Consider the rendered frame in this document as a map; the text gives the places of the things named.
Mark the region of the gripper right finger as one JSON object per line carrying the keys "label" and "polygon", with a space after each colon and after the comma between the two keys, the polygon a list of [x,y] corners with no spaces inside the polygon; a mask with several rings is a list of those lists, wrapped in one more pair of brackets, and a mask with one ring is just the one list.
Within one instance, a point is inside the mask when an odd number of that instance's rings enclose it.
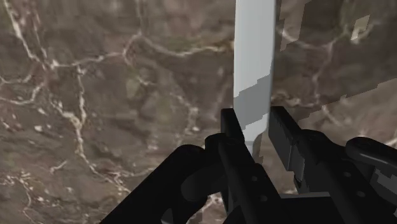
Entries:
{"label": "gripper right finger", "polygon": [[397,150],[369,137],[344,146],[317,130],[302,129],[282,106],[272,106],[268,136],[299,193],[330,195],[343,224],[397,224],[397,188],[379,174],[397,176]]}

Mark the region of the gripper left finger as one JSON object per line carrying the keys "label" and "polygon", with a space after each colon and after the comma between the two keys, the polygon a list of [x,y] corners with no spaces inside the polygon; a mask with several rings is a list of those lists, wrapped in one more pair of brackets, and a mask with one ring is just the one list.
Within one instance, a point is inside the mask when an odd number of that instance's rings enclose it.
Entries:
{"label": "gripper left finger", "polygon": [[224,224],[265,224],[266,202],[280,199],[248,152],[232,108],[221,110],[221,131],[204,147],[177,147],[99,224],[187,224],[214,193],[223,197]]}

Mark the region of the pale grey slab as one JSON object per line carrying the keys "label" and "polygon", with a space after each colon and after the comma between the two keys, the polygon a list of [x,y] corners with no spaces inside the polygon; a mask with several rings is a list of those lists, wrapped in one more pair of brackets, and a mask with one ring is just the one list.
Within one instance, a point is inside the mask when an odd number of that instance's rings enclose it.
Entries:
{"label": "pale grey slab", "polygon": [[276,0],[236,0],[233,108],[250,153],[267,129],[274,58]]}

